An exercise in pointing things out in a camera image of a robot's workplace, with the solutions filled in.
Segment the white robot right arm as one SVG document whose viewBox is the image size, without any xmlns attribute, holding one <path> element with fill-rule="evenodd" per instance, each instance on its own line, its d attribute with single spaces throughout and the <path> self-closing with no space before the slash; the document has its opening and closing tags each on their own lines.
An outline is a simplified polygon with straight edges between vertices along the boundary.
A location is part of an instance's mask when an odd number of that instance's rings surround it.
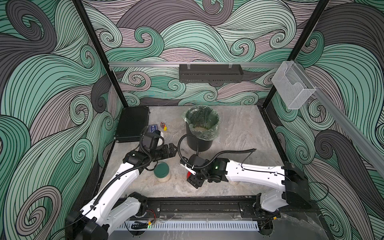
<svg viewBox="0 0 384 240">
<path fill-rule="evenodd" d="M 283 166 L 257 166 L 242 164 L 225 158 L 212 162 L 192 155 L 186 162 L 180 160 L 190 175 L 187 181 L 196 189 L 207 181 L 246 182 L 272 188 L 259 196 L 258 208 L 273 213 L 279 208 L 293 206 L 300 209 L 312 207 L 309 180 L 302 170 L 292 163 Z"/>
</svg>

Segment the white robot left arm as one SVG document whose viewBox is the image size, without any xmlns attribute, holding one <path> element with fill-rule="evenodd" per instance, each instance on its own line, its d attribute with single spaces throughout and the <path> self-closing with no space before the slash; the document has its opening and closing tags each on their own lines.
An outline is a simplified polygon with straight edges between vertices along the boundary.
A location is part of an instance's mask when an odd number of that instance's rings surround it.
<svg viewBox="0 0 384 240">
<path fill-rule="evenodd" d="M 79 211 L 70 212 L 65 220 L 66 240 L 106 240 L 126 220 L 147 212 L 147 198 L 130 194 L 122 203 L 118 200 L 129 185 L 152 162 L 173 158 L 177 154 L 174 144 L 155 147 L 146 154 L 143 149 L 130 151 L 114 177 Z"/>
</svg>

